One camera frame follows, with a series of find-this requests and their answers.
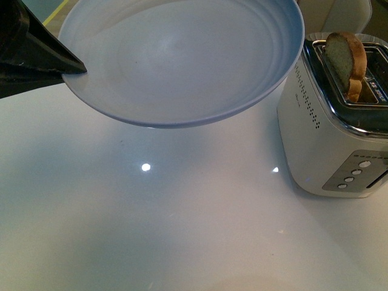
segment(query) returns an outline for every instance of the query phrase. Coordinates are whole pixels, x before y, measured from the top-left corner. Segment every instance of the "white chair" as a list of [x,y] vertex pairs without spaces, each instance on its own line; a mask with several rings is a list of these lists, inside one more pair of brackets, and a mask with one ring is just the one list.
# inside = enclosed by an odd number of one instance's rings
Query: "white chair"
[[370,0],[299,0],[306,34],[348,31],[361,33],[372,15]]

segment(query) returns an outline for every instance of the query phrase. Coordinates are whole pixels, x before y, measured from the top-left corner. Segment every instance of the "blue plate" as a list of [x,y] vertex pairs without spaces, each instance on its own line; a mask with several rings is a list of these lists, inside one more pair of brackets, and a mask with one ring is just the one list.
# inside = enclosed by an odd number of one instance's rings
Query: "blue plate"
[[80,0],[59,40],[88,73],[64,75],[97,111],[131,124],[208,124],[279,86],[303,46],[294,0]]

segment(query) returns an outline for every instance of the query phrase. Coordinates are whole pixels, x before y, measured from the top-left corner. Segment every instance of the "white toaster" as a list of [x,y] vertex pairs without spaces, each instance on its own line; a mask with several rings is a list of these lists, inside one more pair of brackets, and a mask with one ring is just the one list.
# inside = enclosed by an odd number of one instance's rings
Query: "white toaster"
[[388,44],[357,35],[367,52],[369,88],[351,103],[324,54],[328,35],[306,38],[287,77],[277,108],[284,151],[304,190],[364,198],[388,180]]

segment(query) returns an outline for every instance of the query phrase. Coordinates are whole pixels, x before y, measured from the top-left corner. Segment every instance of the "countertop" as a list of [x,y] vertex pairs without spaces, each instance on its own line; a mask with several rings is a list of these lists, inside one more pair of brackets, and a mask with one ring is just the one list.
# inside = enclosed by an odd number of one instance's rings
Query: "countertop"
[[0,100],[1,290],[387,290],[388,185],[301,190],[283,85],[175,130],[110,119],[65,84]]

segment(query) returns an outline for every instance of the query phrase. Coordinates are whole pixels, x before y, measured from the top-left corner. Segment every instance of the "bread slice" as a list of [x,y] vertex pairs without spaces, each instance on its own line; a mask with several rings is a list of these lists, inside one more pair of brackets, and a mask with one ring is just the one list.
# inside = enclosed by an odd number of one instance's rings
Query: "bread slice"
[[327,37],[325,52],[345,94],[352,102],[357,102],[367,66],[363,43],[353,33],[335,32]]

